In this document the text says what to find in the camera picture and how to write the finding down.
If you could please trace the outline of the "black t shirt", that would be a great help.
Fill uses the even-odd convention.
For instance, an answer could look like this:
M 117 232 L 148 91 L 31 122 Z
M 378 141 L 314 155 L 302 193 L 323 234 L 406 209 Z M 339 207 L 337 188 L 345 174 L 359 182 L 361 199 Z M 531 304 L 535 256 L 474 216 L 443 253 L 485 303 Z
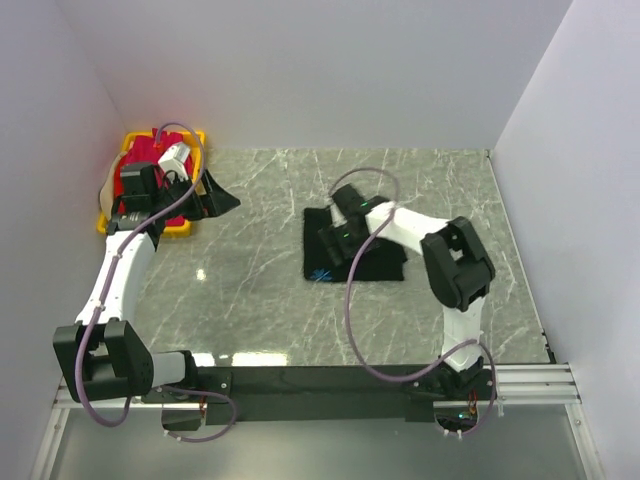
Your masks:
M 329 226 L 331 215 L 325 209 L 303 211 L 303 276 L 311 282 L 345 283 L 351 261 L 335 266 L 322 243 L 318 231 Z M 405 280 L 407 255 L 402 246 L 385 239 L 360 260 L 354 280 L 358 282 L 401 282 Z

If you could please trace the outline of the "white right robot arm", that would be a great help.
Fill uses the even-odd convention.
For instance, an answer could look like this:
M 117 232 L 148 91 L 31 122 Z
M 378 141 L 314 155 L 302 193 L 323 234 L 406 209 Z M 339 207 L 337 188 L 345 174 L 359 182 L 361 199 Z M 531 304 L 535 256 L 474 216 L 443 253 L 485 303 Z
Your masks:
M 412 374 L 385 374 L 368 363 L 363 368 L 389 383 L 416 384 L 436 399 L 460 399 L 494 380 L 484 365 L 490 355 L 481 342 L 481 315 L 495 267 L 471 221 L 429 217 L 384 197 L 365 199 L 350 184 L 334 193 L 330 222 L 319 238 L 331 261 L 348 266 L 353 282 L 357 267 L 378 239 L 421 254 L 429 286 L 443 311 L 441 354 Z

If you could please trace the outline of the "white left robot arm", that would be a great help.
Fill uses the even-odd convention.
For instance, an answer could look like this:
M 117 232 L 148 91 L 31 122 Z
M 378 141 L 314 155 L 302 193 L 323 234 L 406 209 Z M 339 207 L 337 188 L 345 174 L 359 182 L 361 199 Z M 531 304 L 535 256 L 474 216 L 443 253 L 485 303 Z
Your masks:
M 162 386 L 186 402 L 200 388 L 193 354 L 149 351 L 131 324 L 137 297 L 168 220 L 215 218 L 241 202 L 209 172 L 200 177 L 202 192 L 191 180 L 148 162 L 123 167 L 121 181 L 96 283 L 74 323 L 56 329 L 56 358 L 76 402 L 144 396 Z

